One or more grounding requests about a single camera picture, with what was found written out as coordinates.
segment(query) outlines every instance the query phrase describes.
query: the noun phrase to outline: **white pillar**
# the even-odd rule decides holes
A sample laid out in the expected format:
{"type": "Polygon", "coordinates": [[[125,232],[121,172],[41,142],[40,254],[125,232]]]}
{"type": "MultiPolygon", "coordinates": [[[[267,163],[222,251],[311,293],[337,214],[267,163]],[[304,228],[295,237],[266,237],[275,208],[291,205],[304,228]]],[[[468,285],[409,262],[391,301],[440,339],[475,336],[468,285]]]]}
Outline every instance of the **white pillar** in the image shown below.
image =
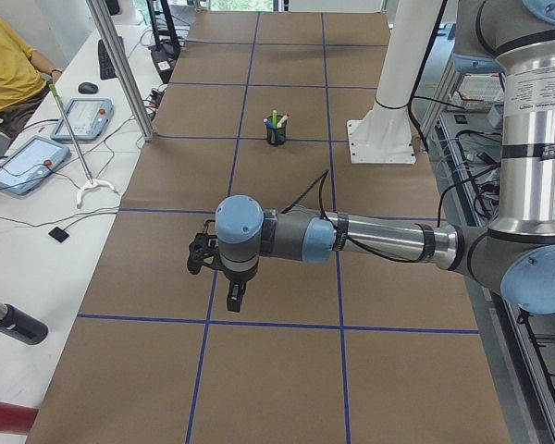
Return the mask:
{"type": "MultiPolygon", "coordinates": [[[[407,105],[443,0],[400,0],[376,99],[407,105]]],[[[407,109],[376,101],[363,120],[348,121],[354,164],[414,164],[407,109]]]]}

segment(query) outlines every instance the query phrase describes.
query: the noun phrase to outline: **table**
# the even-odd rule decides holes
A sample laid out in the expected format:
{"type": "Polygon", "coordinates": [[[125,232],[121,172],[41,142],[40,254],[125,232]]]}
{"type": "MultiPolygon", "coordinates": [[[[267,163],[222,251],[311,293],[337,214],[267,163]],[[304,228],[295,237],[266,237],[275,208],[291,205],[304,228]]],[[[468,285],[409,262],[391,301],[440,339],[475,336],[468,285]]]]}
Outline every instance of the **table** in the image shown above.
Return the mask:
{"type": "MultiPolygon", "coordinates": [[[[147,97],[151,88],[160,85],[150,53],[141,45],[145,29],[144,26],[117,25],[142,97],[147,97]]],[[[80,97],[76,90],[79,83],[96,83],[99,93],[86,97],[108,97],[112,100],[114,115],[106,129],[106,134],[110,134],[131,116],[131,111],[119,81],[99,79],[98,39],[99,35],[94,31],[56,86],[65,103],[80,97]]],[[[53,97],[48,96],[30,124],[57,117],[56,103],[53,97]]],[[[9,152],[16,150],[34,134],[49,137],[53,127],[53,124],[45,128],[37,125],[24,131],[13,142],[9,152]]],[[[85,153],[105,135],[95,143],[83,144],[85,153]]],[[[122,194],[141,152],[142,138],[135,121],[124,125],[107,144],[115,152],[115,157],[102,177],[115,184],[122,194]]],[[[72,156],[68,161],[77,158],[71,145],[70,148],[72,156]]],[[[86,154],[93,174],[96,175],[111,156],[103,145],[86,154]]],[[[79,186],[86,180],[78,160],[61,168],[60,173],[69,176],[79,186]]],[[[75,197],[76,189],[67,179],[51,176],[37,190],[21,198],[0,191],[0,216],[37,224],[79,211],[116,207],[120,201],[120,195],[109,189],[97,189],[85,194],[83,206],[77,210],[75,197]]],[[[72,220],[62,222],[59,227],[72,220]]],[[[51,225],[24,228],[20,224],[0,220],[0,301],[42,320],[50,330],[42,343],[32,347],[0,334],[0,401],[30,407],[41,405],[113,220],[114,216],[94,216],[82,220],[69,229],[70,237],[61,244],[48,236],[53,227],[51,225]]],[[[21,443],[24,440],[25,437],[0,434],[0,444],[21,443]]]]}
{"type": "Polygon", "coordinates": [[[282,208],[327,168],[327,208],[432,222],[426,154],[350,161],[388,42],[380,14],[196,15],[29,444],[509,442],[460,276],[262,258],[235,314],[223,277],[185,266],[227,195],[282,208]]]}

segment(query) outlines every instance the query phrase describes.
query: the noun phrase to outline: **red object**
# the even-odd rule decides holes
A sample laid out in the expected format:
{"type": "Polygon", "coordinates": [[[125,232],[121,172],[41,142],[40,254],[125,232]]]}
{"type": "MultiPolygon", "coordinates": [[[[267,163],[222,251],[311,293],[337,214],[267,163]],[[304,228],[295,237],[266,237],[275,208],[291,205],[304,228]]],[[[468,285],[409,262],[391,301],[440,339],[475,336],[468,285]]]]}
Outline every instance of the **red object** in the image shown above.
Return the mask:
{"type": "Polygon", "coordinates": [[[0,432],[27,435],[38,412],[37,409],[0,402],[0,432]]]}

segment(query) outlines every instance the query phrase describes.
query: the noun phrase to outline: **tablet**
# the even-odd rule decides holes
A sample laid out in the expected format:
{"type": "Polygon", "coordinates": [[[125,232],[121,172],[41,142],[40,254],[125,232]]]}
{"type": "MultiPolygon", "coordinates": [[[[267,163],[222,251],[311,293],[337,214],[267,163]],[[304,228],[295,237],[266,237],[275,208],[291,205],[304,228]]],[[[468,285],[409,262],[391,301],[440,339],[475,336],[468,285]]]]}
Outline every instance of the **tablet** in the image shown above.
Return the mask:
{"type": "Polygon", "coordinates": [[[0,189],[25,194],[37,187],[70,153],[58,142],[33,136],[0,165],[0,189]]]}
{"type": "MultiPolygon", "coordinates": [[[[113,115],[113,104],[109,99],[72,99],[65,111],[76,140],[92,142],[109,123],[113,115]]],[[[60,142],[72,142],[63,118],[55,125],[51,138],[60,142]]]]}

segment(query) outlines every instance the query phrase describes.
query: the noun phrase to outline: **black water bottle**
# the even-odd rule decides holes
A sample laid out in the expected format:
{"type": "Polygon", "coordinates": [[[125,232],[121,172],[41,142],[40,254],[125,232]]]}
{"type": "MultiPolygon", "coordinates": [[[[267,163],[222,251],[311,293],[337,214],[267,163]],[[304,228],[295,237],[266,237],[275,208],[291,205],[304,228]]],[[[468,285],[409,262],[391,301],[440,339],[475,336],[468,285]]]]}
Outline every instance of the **black water bottle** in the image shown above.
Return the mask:
{"type": "Polygon", "coordinates": [[[0,331],[25,344],[35,345],[47,336],[47,326],[7,303],[0,302],[0,331]]]}

